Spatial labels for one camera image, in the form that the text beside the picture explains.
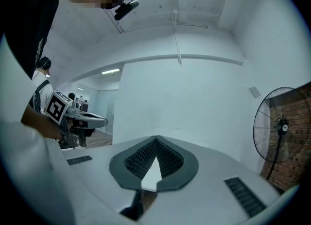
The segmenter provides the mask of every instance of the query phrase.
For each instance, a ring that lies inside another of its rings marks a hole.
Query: wooden floor
[[[86,138],[87,148],[94,148],[105,145],[112,145],[112,135],[95,129],[91,137]]]

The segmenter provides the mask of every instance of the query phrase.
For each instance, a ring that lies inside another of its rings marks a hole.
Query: brick wall
[[[311,112],[311,82],[298,88],[298,90],[305,96],[309,107],[306,107],[302,100],[295,100],[286,104],[277,102],[278,105],[276,109],[270,106],[271,124],[273,124],[273,119],[277,120],[277,112],[279,110],[284,110],[284,117],[289,119],[291,125],[289,130],[291,130],[292,134],[287,134],[285,136],[286,138],[282,141],[291,151],[297,152],[292,159],[277,163],[268,180],[284,191],[300,183],[301,177],[311,160],[311,129],[309,126],[308,114],[308,112]],[[271,156],[271,158],[273,158],[275,155],[277,138],[278,135],[276,132],[271,130],[267,153],[268,157]],[[262,177],[267,177],[271,166],[271,162],[265,161],[261,171]]]

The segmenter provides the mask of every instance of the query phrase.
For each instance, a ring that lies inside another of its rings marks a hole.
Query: fluorescent light
[[[109,74],[109,73],[113,73],[113,72],[118,72],[118,71],[120,71],[120,69],[112,69],[112,70],[104,71],[104,72],[102,72],[102,74],[105,75],[105,74]]]

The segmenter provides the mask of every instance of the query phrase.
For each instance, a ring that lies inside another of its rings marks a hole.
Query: ceiling pipe
[[[176,47],[177,47],[177,53],[178,53],[178,63],[181,65],[181,54],[180,54],[180,51],[179,51],[179,45],[178,45],[177,34],[176,34],[177,13],[178,13],[177,10],[173,10],[173,12],[172,12],[172,21],[173,21],[173,30],[174,30]]]

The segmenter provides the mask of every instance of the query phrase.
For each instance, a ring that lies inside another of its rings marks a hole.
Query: ceiling
[[[66,65],[81,57],[84,49],[103,37],[140,28],[172,24],[210,27],[231,34],[245,0],[138,0],[139,7],[121,21],[114,9],[89,9],[60,0],[43,53],[51,57],[52,75],[62,74]]]

